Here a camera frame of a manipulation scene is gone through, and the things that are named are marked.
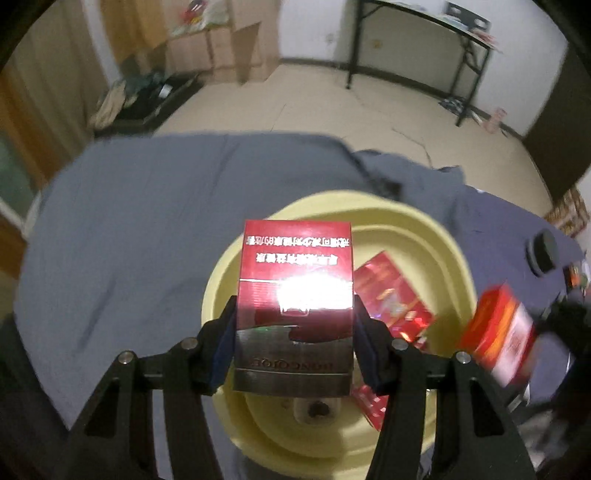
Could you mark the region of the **red cigarette pack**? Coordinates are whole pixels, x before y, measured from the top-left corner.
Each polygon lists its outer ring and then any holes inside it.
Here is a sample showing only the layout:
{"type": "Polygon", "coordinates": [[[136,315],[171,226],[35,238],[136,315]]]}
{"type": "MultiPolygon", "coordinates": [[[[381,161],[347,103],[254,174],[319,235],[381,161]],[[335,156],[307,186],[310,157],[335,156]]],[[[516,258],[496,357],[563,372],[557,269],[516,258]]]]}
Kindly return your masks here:
{"type": "Polygon", "coordinates": [[[524,304],[507,284],[483,293],[474,317],[459,341],[470,354],[506,388],[525,384],[535,366],[537,334],[524,304]]]}

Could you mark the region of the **red packet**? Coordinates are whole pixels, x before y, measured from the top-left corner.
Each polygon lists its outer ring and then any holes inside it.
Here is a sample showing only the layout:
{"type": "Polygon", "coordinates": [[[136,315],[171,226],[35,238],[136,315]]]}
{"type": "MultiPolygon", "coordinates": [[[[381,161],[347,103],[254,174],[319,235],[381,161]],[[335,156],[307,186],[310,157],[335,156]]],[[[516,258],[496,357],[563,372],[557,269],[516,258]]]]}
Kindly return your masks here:
{"type": "MultiPolygon", "coordinates": [[[[395,338],[402,338],[420,351],[430,353],[427,329],[435,320],[435,315],[386,251],[381,251],[356,269],[353,286],[370,318],[385,323],[395,338]]],[[[358,364],[353,370],[352,395],[370,426],[380,432],[388,397],[378,396],[370,389],[363,381],[358,364]]]]}

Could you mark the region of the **red silver cigarette box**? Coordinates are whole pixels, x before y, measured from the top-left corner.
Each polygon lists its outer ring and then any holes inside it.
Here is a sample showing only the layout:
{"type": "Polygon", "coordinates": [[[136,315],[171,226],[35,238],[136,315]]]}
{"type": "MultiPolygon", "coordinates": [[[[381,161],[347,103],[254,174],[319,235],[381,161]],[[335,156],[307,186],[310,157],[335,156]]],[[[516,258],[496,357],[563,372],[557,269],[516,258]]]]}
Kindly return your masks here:
{"type": "Polygon", "coordinates": [[[348,222],[245,222],[233,366],[233,385],[245,393],[349,394],[353,247],[348,222]]]}

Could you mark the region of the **purple table cloth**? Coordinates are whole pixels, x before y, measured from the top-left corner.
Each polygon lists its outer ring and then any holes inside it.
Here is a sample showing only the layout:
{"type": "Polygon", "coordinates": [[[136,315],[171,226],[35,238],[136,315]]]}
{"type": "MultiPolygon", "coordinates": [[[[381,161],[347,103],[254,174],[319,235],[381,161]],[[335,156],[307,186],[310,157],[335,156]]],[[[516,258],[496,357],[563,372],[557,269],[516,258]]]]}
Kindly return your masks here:
{"type": "Polygon", "coordinates": [[[507,284],[533,322],[567,284],[563,268],[583,257],[577,243],[542,218],[492,194],[466,187],[458,213],[458,236],[468,261],[478,301],[485,291],[507,284]],[[550,230],[559,251],[558,267],[536,276],[526,259],[526,243],[540,230],[550,230]]]}

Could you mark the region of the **dark door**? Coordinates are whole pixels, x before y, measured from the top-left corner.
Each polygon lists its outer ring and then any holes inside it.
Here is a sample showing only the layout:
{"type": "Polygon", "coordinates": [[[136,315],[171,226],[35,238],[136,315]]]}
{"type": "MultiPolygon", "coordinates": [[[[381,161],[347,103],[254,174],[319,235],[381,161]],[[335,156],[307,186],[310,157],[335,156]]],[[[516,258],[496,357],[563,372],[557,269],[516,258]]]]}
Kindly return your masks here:
{"type": "Polygon", "coordinates": [[[590,74],[574,48],[523,143],[554,202],[589,169],[590,74]]]}

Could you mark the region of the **grey blanket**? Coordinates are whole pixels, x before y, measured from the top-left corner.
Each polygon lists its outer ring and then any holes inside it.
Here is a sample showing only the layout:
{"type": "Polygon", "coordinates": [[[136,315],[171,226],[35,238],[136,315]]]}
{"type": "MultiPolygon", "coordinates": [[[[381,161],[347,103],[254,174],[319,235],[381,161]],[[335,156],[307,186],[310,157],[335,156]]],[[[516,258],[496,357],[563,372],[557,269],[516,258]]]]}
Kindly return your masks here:
{"type": "Polygon", "coordinates": [[[334,137],[192,134],[91,144],[43,191],[15,315],[71,426],[114,357],[168,350],[200,324],[204,289],[247,219],[328,190],[408,203],[460,232],[465,175],[334,137]]]}

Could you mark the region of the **pink item on floor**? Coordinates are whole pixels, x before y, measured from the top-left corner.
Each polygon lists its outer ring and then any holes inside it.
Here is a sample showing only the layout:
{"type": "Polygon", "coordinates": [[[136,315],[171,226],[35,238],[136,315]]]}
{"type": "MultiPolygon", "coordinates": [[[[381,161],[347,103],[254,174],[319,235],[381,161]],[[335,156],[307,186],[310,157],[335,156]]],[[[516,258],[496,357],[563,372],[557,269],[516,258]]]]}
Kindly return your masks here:
{"type": "Polygon", "coordinates": [[[491,114],[488,121],[486,122],[485,130],[490,134],[494,134],[497,131],[499,131],[501,129],[503,120],[505,119],[506,115],[507,112],[503,108],[496,108],[495,111],[491,114]]]}

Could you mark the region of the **dark clothes on floor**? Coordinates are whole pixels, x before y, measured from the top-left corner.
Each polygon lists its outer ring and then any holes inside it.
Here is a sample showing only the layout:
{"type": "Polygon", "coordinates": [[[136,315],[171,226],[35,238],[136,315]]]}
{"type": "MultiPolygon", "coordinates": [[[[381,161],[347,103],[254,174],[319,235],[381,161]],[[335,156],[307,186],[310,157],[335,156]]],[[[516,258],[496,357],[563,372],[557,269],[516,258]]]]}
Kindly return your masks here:
{"type": "MultiPolygon", "coordinates": [[[[461,97],[449,96],[440,100],[439,105],[447,111],[454,113],[456,116],[459,116],[464,108],[464,99],[461,97]]],[[[482,117],[472,108],[467,110],[467,116],[471,117],[478,124],[483,123],[482,117]]]]}

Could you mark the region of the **box on desk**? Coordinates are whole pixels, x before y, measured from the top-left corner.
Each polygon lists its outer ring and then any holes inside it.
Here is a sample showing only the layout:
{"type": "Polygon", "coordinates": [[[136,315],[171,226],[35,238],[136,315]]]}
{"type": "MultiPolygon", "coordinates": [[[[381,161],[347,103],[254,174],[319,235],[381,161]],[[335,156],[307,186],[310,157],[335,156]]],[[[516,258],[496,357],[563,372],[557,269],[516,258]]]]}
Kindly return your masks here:
{"type": "Polygon", "coordinates": [[[483,32],[489,32],[491,28],[491,22],[468,10],[467,8],[460,6],[456,3],[447,2],[444,14],[448,17],[453,17],[462,23],[469,31],[480,30],[483,32]]]}

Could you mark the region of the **black folding desk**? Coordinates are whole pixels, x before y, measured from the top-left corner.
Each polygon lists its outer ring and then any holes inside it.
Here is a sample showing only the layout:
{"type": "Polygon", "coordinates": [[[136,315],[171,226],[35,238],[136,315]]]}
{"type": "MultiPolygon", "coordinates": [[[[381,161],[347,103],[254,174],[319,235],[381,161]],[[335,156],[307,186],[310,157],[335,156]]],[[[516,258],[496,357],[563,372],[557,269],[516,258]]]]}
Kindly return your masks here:
{"type": "Polygon", "coordinates": [[[483,32],[469,31],[415,1],[353,1],[352,46],[346,88],[358,74],[398,82],[436,96],[464,99],[461,126],[473,109],[496,47],[483,32]]]}

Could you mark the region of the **open black suitcase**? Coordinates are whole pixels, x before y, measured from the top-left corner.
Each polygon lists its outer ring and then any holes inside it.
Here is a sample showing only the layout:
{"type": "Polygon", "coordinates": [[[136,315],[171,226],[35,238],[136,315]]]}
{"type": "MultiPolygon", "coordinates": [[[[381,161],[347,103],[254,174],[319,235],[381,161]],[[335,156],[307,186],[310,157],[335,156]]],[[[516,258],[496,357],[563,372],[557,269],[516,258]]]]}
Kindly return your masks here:
{"type": "Polygon", "coordinates": [[[93,126],[95,138],[147,135],[204,87],[197,72],[165,75],[152,71],[121,81],[124,100],[106,126],[93,126]]]}

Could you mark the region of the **brown curtain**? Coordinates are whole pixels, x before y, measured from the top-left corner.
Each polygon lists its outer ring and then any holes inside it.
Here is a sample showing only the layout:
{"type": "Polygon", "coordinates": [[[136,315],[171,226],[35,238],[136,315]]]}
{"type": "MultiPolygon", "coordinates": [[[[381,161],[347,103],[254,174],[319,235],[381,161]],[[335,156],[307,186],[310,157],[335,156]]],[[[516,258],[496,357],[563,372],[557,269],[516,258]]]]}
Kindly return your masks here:
{"type": "Polygon", "coordinates": [[[93,141],[106,87],[81,1],[1,3],[1,132],[36,186],[93,141]]]}

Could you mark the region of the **wooden wardrobe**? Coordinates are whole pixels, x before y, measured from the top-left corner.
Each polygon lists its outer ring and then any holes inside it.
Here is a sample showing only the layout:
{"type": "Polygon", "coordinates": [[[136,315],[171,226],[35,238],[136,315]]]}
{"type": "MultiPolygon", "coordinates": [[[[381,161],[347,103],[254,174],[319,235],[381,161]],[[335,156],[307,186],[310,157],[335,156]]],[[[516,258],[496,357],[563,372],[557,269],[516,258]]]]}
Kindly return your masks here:
{"type": "Polygon", "coordinates": [[[280,64],[279,1],[99,1],[121,75],[204,73],[264,81],[280,64]]]}

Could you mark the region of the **pile of boxes by wall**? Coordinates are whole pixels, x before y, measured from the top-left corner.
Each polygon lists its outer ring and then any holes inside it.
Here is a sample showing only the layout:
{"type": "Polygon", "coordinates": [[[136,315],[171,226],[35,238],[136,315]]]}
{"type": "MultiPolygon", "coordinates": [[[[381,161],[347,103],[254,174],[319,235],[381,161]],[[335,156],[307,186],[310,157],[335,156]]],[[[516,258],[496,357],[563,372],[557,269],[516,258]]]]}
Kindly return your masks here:
{"type": "Polygon", "coordinates": [[[585,201],[576,187],[569,189],[544,219],[566,236],[575,238],[590,222],[585,201]]]}

